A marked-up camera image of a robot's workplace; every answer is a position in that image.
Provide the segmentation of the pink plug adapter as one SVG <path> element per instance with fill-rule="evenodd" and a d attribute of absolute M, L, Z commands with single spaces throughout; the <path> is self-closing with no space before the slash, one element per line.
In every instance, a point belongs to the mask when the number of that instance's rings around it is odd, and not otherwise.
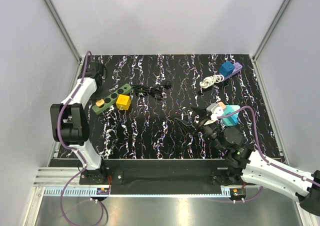
<path fill-rule="evenodd" d="M 225 110 L 226 109 L 226 105 L 223 102 L 219 102 L 218 105 Z"/>

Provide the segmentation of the yellow cube adapter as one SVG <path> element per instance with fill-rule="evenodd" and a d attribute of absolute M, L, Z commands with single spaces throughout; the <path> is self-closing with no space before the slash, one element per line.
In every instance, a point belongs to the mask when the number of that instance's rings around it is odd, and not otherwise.
<path fill-rule="evenodd" d="M 131 97 L 128 95 L 120 94 L 116 101 L 116 106 L 119 110 L 129 110 L 131 105 Z"/>

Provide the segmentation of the blue cube socket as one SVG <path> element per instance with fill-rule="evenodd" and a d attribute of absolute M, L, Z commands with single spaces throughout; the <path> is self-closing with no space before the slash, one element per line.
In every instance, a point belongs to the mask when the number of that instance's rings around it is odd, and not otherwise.
<path fill-rule="evenodd" d="M 223 77 L 227 77 L 233 73 L 234 69 L 235 66 L 230 61 L 227 61 L 221 65 L 219 74 L 221 74 Z"/>

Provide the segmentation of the small yellow plug adapter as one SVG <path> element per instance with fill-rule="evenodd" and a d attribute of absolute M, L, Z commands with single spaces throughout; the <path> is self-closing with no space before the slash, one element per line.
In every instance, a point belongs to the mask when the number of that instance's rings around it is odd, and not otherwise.
<path fill-rule="evenodd" d="M 96 104 L 97 107 L 102 107 L 105 104 L 105 102 L 104 102 L 103 99 L 100 99 L 95 104 Z"/>

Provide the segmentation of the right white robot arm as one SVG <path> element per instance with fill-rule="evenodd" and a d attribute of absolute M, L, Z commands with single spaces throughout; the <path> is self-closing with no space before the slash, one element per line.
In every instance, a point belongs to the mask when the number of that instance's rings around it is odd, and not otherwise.
<path fill-rule="evenodd" d="M 195 123 L 188 123 L 176 118 L 174 121 L 186 134 L 202 133 L 203 137 L 213 143 L 220 151 L 226 151 L 224 160 L 228 164 L 228 181 L 239 184 L 241 181 L 273 190 L 291 198 L 299 206 L 315 215 L 320 214 L 320 172 L 314 173 L 293 168 L 266 156 L 260 147 L 257 126 L 253 125 L 255 145 L 244 143 L 245 138 L 235 126 L 221 128 L 219 120 L 226 119 L 247 109 L 243 106 L 236 111 L 225 114 L 224 109 L 213 104 L 207 109 L 191 108 L 199 117 Z"/>

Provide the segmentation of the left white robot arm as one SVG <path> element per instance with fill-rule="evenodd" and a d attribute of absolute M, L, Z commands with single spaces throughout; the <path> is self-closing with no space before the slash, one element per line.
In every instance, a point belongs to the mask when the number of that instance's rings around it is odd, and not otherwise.
<path fill-rule="evenodd" d="M 90 97 L 101 88 L 104 72 L 100 62 L 91 62 L 78 76 L 68 97 L 50 107 L 54 140 L 78 157 L 82 163 L 81 178 L 97 184 L 108 179 L 108 170 L 89 140 L 90 127 L 84 108 Z"/>

